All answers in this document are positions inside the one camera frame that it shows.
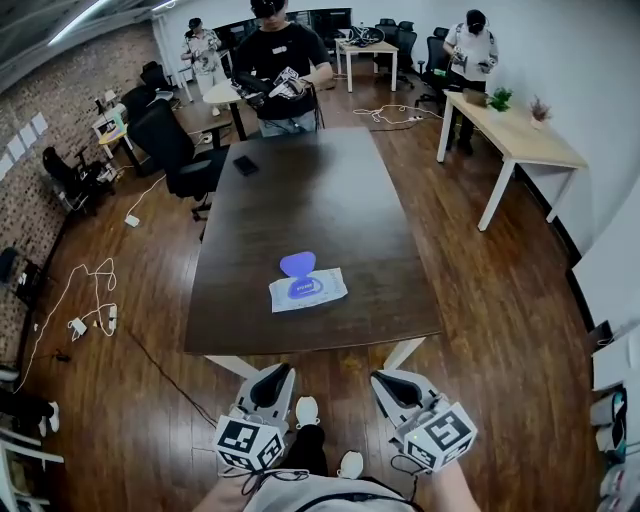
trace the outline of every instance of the black sneaker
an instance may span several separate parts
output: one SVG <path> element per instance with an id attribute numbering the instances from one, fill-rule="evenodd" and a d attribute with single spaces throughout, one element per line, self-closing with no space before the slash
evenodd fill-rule
<path id="1" fill-rule="evenodd" d="M 468 140 L 459 140 L 458 149 L 467 156 L 473 155 L 473 147 L 471 147 L 471 142 Z"/>

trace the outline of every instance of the smartphone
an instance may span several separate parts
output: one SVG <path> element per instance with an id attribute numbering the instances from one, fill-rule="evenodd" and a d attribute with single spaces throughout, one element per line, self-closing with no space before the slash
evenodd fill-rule
<path id="1" fill-rule="evenodd" d="M 258 166 L 254 164 L 247 156 L 243 156 L 233 161 L 233 165 L 243 176 L 249 176 L 254 172 L 258 172 Z"/>

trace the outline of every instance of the black office chair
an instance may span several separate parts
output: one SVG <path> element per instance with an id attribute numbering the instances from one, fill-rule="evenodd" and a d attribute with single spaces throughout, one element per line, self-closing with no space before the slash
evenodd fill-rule
<path id="1" fill-rule="evenodd" d="M 26 261 L 26 266 L 18 270 L 19 273 L 22 270 L 20 279 L 17 285 L 12 287 L 14 264 L 19 258 Z M 29 309 L 35 306 L 42 276 L 42 269 L 14 247 L 7 247 L 0 253 L 0 285 Z"/>
<path id="2" fill-rule="evenodd" d="M 140 75 L 142 81 L 154 91 L 173 91 L 173 87 L 169 85 L 167 79 L 164 76 L 164 70 L 162 66 L 156 61 L 151 61 L 142 66 L 142 74 Z"/>
<path id="3" fill-rule="evenodd" d="M 101 162 L 87 164 L 83 147 L 76 158 L 80 164 L 69 167 L 56 153 L 55 148 L 48 147 L 42 153 L 42 165 L 64 192 L 64 200 L 72 211 L 82 209 L 85 213 L 96 215 L 96 201 L 105 192 L 115 194 L 110 181 L 99 182 L 98 177 L 106 170 Z"/>
<path id="4" fill-rule="evenodd" d="M 229 126 L 231 123 L 203 130 L 203 134 L 211 134 L 214 149 L 196 154 L 196 146 L 178 123 L 169 103 L 158 100 L 142 112 L 134 108 L 128 133 L 157 167 L 164 169 L 169 192 L 197 201 L 204 199 L 199 207 L 192 209 L 194 220 L 198 221 L 202 220 L 200 212 L 211 209 L 211 205 L 206 204 L 207 195 L 216 190 L 229 152 L 229 146 L 220 146 L 220 130 Z"/>
<path id="5" fill-rule="evenodd" d="M 429 61 L 427 69 L 420 78 L 425 85 L 432 89 L 433 93 L 425 93 L 415 102 L 416 107 L 419 107 L 421 103 L 436 103 L 439 115 L 442 115 L 444 111 L 444 105 L 447 101 L 444 90 L 449 85 L 448 70 L 451 58 L 444 49 L 444 40 L 448 34 L 448 29 L 438 27 L 433 31 L 433 35 L 427 38 Z"/>
<path id="6" fill-rule="evenodd" d="M 384 24 L 384 23 L 380 23 L 379 25 L 376 25 L 376 28 L 378 30 L 381 30 L 382 33 L 384 33 L 384 40 L 393 45 L 396 46 L 398 44 L 398 26 L 395 24 L 393 25 L 389 25 L 389 24 Z"/>
<path id="7" fill-rule="evenodd" d="M 413 46 L 416 44 L 416 39 L 418 39 L 418 34 L 398 27 L 395 37 L 395 41 L 389 41 L 389 44 L 398 48 L 398 71 L 404 73 L 404 75 L 398 73 L 398 81 L 409 84 L 411 89 L 415 89 L 416 86 L 406 75 L 414 73 L 413 57 L 411 57 L 411 52 L 413 51 Z M 374 61 L 378 66 L 387 67 L 389 69 L 391 69 L 393 65 L 392 56 L 389 54 L 378 55 Z"/>

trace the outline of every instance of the white cable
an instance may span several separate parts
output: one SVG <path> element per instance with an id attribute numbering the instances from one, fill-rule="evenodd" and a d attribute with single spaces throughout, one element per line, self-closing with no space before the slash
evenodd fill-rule
<path id="1" fill-rule="evenodd" d="M 160 178 L 158 181 L 156 181 L 153 185 L 151 185 L 151 188 L 145 190 L 140 197 L 138 198 L 138 200 L 136 201 L 136 204 L 134 204 L 131 208 L 129 208 L 129 211 L 127 212 L 127 215 L 125 216 L 125 218 L 127 218 L 129 215 L 131 215 L 131 212 L 134 210 L 134 208 L 136 206 L 138 206 L 140 204 L 140 201 L 142 201 L 142 198 L 147 194 L 147 192 L 151 192 L 153 190 L 153 187 L 155 187 L 158 183 L 160 183 L 163 179 L 165 179 L 167 177 L 167 175 L 165 174 L 162 178 Z"/>
<path id="2" fill-rule="evenodd" d="M 100 272 L 100 269 L 102 267 L 104 267 L 107 262 L 111 262 L 111 272 Z M 105 308 L 107 306 L 114 306 L 115 304 L 103 304 L 100 305 L 100 297 L 98 295 L 98 276 L 109 276 L 109 281 L 107 282 L 107 290 L 108 291 L 113 291 L 116 287 L 117 284 L 117 279 L 116 279 L 116 275 L 115 275 L 115 267 L 114 267 L 114 263 L 113 263 L 113 258 L 107 258 L 106 260 L 104 260 L 104 262 L 95 270 L 95 272 L 89 272 L 89 269 L 87 268 L 87 266 L 83 263 L 82 265 L 78 265 L 76 268 L 74 268 L 71 271 L 71 274 L 69 275 L 69 280 L 67 281 L 67 286 L 65 286 L 64 291 L 62 292 L 62 295 L 60 295 L 60 298 L 58 299 L 58 302 L 56 303 L 56 305 L 53 307 L 53 309 L 51 310 L 51 313 L 49 313 L 49 315 L 47 316 L 46 321 L 44 322 L 44 325 L 42 326 L 42 329 L 40 329 L 40 335 L 38 336 L 38 338 L 35 341 L 35 344 L 33 346 L 33 352 L 31 353 L 31 359 L 29 359 L 29 366 L 27 366 L 27 371 L 24 374 L 24 377 L 22 378 L 22 382 L 20 383 L 20 385 L 17 387 L 17 389 L 13 392 L 14 394 L 17 393 L 18 391 L 20 391 L 20 389 L 22 388 L 22 386 L 24 385 L 24 383 L 27 380 L 27 377 L 29 375 L 29 370 L 31 369 L 31 364 L 33 363 L 33 358 L 36 355 L 36 350 L 38 350 L 38 344 L 40 343 L 40 340 L 42 339 L 42 335 L 44 334 L 44 330 L 47 328 L 47 325 L 49 325 L 49 320 L 51 320 L 51 317 L 53 316 L 53 314 L 56 312 L 56 310 L 58 309 L 58 306 L 60 306 L 60 303 L 62 302 L 62 299 L 64 299 L 64 296 L 67 293 L 67 290 L 69 289 L 69 286 L 71 285 L 71 278 L 73 277 L 73 274 L 75 274 L 76 270 L 83 268 L 85 273 L 87 274 L 87 276 L 94 276 L 96 279 L 96 309 L 94 309 L 93 311 L 91 311 L 90 313 L 87 313 L 85 316 L 82 317 L 82 319 L 84 320 L 85 318 L 87 318 L 89 315 L 92 315 L 93 313 L 98 313 L 98 320 L 99 320 L 99 325 L 100 328 L 102 329 L 102 332 L 104 332 L 107 336 L 113 336 L 113 331 L 111 331 L 110 333 L 107 332 L 104 328 L 104 324 L 102 322 L 102 315 L 100 313 L 100 311 L 102 310 L 102 308 Z"/>
<path id="3" fill-rule="evenodd" d="M 423 108 L 418 108 L 418 107 L 409 107 L 407 105 L 385 105 L 383 107 L 380 107 L 377 110 L 366 110 L 364 108 L 359 108 L 359 109 L 354 110 L 353 113 L 356 114 L 356 115 L 369 115 L 369 116 L 371 116 L 371 118 L 373 119 L 373 121 L 375 123 L 381 123 L 383 119 L 389 124 L 404 124 L 404 123 L 414 123 L 416 121 L 420 121 L 420 119 L 415 119 L 415 118 L 406 119 L 404 121 L 391 121 L 391 120 L 387 119 L 386 117 L 384 117 L 383 115 L 381 115 L 382 111 L 385 108 L 397 108 L 399 112 L 405 112 L 407 109 L 419 110 L 420 112 L 424 112 L 426 114 L 431 114 L 432 116 L 437 117 L 438 119 L 442 119 L 441 116 L 439 116 L 438 114 L 434 114 L 430 110 L 424 110 Z"/>

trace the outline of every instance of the desk leg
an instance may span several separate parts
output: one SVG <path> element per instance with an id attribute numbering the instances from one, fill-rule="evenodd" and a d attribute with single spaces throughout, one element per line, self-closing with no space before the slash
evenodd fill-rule
<path id="1" fill-rule="evenodd" d="M 347 52 L 347 90 L 353 92 L 353 75 L 351 69 L 351 52 Z"/>
<path id="2" fill-rule="evenodd" d="M 240 140 L 247 140 L 247 134 L 244 133 L 244 125 L 242 124 L 242 117 L 240 117 L 238 105 L 236 103 L 231 103 L 229 108 L 231 108 L 231 117 L 233 117 L 233 124 L 236 125 L 238 137 L 240 137 Z"/>
<path id="3" fill-rule="evenodd" d="M 204 356 L 209 361 L 226 368 L 230 372 L 240 375 L 245 379 L 250 379 L 258 373 L 258 370 L 238 356 Z"/>
<path id="4" fill-rule="evenodd" d="M 444 162 L 444 155 L 447 152 L 447 141 L 449 140 L 449 130 L 451 129 L 451 118 L 453 117 L 453 104 L 447 98 L 447 107 L 444 109 L 442 120 L 442 133 L 440 133 L 440 145 L 438 146 L 438 162 Z"/>
<path id="5" fill-rule="evenodd" d="M 398 366 L 413 354 L 413 352 L 422 344 L 425 338 L 416 338 L 415 340 L 401 341 L 391 352 L 391 355 L 384 362 L 385 370 L 397 370 Z"/>
<path id="6" fill-rule="evenodd" d="M 391 90 L 398 89 L 398 52 L 393 52 L 393 71 L 391 71 Z"/>
<path id="7" fill-rule="evenodd" d="M 231 60 L 231 52 L 227 52 L 227 62 L 229 63 L 229 69 L 233 71 L 233 60 Z"/>
<path id="8" fill-rule="evenodd" d="M 569 192 L 569 189 L 571 189 L 573 182 L 578 176 L 577 171 L 578 169 L 574 169 L 571 171 L 571 176 L 569 176 L 569 179 L 564 184 L 564 187 L 562 187 L 562 190 L 560 191 L 560 197 L 558 197 L 558 200 L 553 205 L 553 209 L 551 210 L 551 212 L 549 213 L 549 216 L 547 217 L 547 222 L 549 224 L 551 224 L 555 220 L 555 218 L 558 216 L 558 211 L 560 210 L 560 208 L 562 208 L 562 203 L 564 202 L 565 197 L 567 197 L 567 193 Z"/>
<path id="9" fill-rule="evenodd" d="M 340 43 L 336 39 L 336 60 L 338 61 L 338 74 L 342 74 L 342 59 L 340 58 Z"/>
<path id="10" fill-rule="evenodd" d="M 136 158 L 136 155 L 133 154 L 133 151 L 129 147 L 129 144 L 127 143 L 127 141 L 122 143 L 122 149 L 124 149 L 124 152 L 127 154 L 127 158 L 131 162 L 131 165 L 133 166 L 133 168 L 136 170 L 136 174 L 138 176 L 143 176 L 142 167 L 140 166 L 140 162 L 138 162 L 138 159 Z"/>
<path id="11" fill-rule="evenodd" d="M 482 219 L 480 219 L 480 224 L 478 224 L 478 229 L 480 231 L 485 231 L 489 226 L 489 222 L 491 222 L 491 218 L 498 208 L 498 203 L 500 203 L 502 194 L 504 194 L 504 191 L 509 184 L 509 178 L 511 178 L 511 173 L 513 172 L 515 165 L 516 161 L 510 158 L 504 161 L 504 165 L 500 171 L 500 176 L 498 176 L 498 182 L 496 183 L 496 186 L 491 193 L 491 197 L 489 198 L 489 204 L 487 204 L 487 208 L 485 209 L 484 214 L 482 214 Z"/>

